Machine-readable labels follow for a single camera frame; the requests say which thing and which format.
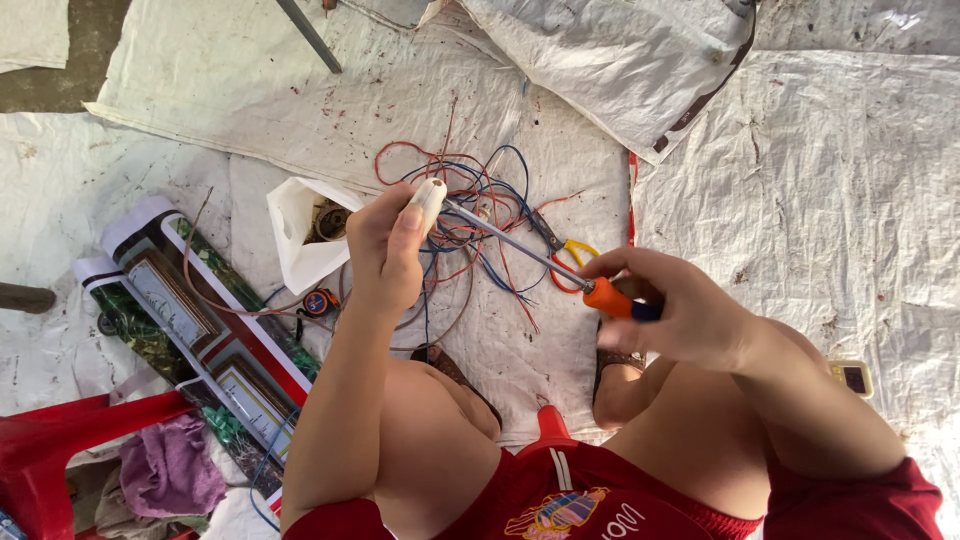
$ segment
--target sandal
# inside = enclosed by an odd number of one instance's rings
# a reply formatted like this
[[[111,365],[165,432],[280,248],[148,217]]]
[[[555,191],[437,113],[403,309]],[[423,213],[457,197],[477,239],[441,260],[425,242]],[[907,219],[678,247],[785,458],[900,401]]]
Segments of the sandal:
[[[597,321],[597,331],[600,331],[602,324],[602,322]],[[603,368],[611,364],[627,364],[628,366],[636,368],[638,372],[643,373],[643,370],[647,367],[647,358],[646,355],[640,353],[624,355],[622,353],[612,353],[610,351],[597,349],[597,371],[593,376],[593,401],[590,402],[591,405],[596,404],[597,401],[597,388],[600,387],[600,375],[603,373]]]
[[[428,353],[429,347],[435,347],[438,351],[437,357],[433,360],[430,359],[430,355]],[[496,423],[500,425],[500,430],[503,431],[503,419],[500,417],[500,412],[496,410],[496,407],[487,401],[487,398],[483,397],[483,394],[477,391],[477,389],[470,384],[470,381],[464,377],[464,372],[460,371],[460,368],[457,366],[456,362],[453,361],[453,358],[451,358],[450,355],[444,352],[444,350],[437,345],[430,345],[429,347],[426,343],[420,344],[417,349],[410,354],[410,359],[417,362],[424,362],[426,365],[433,366],[437,368],[437,371],[450,377],[457,384],[462,384],[470,390],[473,390],[473,393],[483,400],[483,403],[487,404],[487,406],[490,408],[490,412],[493,413],[493,418],[496,418]]]

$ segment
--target red shirt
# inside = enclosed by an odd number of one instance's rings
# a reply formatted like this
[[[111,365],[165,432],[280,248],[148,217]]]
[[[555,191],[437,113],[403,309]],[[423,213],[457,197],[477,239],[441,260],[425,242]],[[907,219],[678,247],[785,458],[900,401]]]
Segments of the red shirt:
[[[764,525],[767,540],[943,540],[934,521],[943,497],[909,457],[882,478],[861,481],[807,479],[774,465],[770,486]],[[568,495],[570,501],[560,502],[564,509],[588,511],[586,519],[580,516],[578,527],[557,540],[710,540],[679,510],[640,491],[598,486]],[[556,510],[543,510],[519,508],[515,517],[479,538],[523,538],[537,519],[557,515]],[[283,536],[283,540],[318,538],[393,540],[394,536],[383,527],[375,503],[353,500],[315,508]]]

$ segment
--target scissors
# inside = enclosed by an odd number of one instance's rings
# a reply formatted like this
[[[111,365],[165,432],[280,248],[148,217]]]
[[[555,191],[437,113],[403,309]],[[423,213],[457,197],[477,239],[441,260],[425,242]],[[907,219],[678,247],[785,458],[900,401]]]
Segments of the scissors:
[[[566,263],[561,261],[560,258],[557,257],[557,254],[561,250],[566,249],[568,252],[570,252],[570,254],[573,255],[573,260],[577,261],[577,266],[581,266],[581,267],[584,265],[584,262],[580,258],[580,254],[577,253],[578,249],[584,250],[587,253],[593,255],[594,257],[600,257],[600,253],[597,252],[597,250],[593,249],[591,246],[588,246],[585,243],[578,242],[576,240],[571,240],[569,238],[565,241],[561,241],[559,238],[557,238],[557,235],[554,234],[553,230],[550,229],[550,226],[547,225],[546,220],[543,219],[543,216],[540,215],[538,211],[535,211],[533,213],[533,222],[535,225],[537,225],[540,231],[546,235],[547,243],[550,244],[550,258],[557,264],[560,264],[563,268],[566,268],[567,270],[569,270],[570,272],[574,272],[574,270],[570,268]],[[573,287],[573,288],[566,287],[562,283],[560,283],[560,280],[557,279],[557,273],[554,272],[552,268],[550,269],[550,279],[553,280],[553,283],[557,285],[560,288],[560,290],[563,292],[570,293],[570,294],[577,294],[581,292],[581,289],[578,287]]]

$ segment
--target red plastic chair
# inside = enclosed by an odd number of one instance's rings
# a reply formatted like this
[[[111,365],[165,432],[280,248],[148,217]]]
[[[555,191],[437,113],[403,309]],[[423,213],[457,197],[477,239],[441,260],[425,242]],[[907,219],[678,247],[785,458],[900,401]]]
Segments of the red plastic chair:
[[[564,417],[556,407],[545,405],[537,412],[537,422],[540,424],[540,439],[517,452],[516,457],[519,459],[523,459],[543,448],[572,448],[580,444],[570,437],[570,433],[566,430]]]
[[[177,392],[109,406],[109,395],[0,417],[0,507],[30,540],[73,540],[67,461],[193,407]]]

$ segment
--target person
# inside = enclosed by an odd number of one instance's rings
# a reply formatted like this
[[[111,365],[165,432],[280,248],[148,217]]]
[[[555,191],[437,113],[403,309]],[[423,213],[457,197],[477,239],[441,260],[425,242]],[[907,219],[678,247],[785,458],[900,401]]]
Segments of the person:
[[[601,350],[660,354],[642,375],[635,356],[598,355],[593,415],[616,433],[522,460],[499,449],[495,408],[449,356],[388,354],[420,294],[413,192],[394,188],[348,220],[353,290],[286,462],[285,540],[728,540],[761,520],[771,540],[942,538],[940,491],[802,335],[650,250],[580,271],[629,270],[665,300],[660,321],[597,334]]]

